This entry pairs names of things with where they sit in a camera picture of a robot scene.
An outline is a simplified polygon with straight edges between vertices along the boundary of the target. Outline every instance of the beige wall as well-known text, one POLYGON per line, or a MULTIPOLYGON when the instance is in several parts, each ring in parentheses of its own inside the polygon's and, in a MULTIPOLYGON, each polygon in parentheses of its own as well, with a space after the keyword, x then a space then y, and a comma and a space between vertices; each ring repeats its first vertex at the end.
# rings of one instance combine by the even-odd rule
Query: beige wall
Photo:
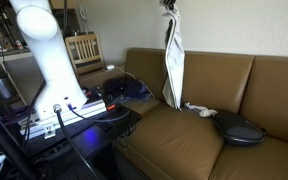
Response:
MULTIPOLYGON (((164 48, 168 18, 158 0, 76 0, 99 34, 104 59, 117 64, 129 47, 164 48)), ((178 0, 185 50, 288 56, 288 1, 178 0)))

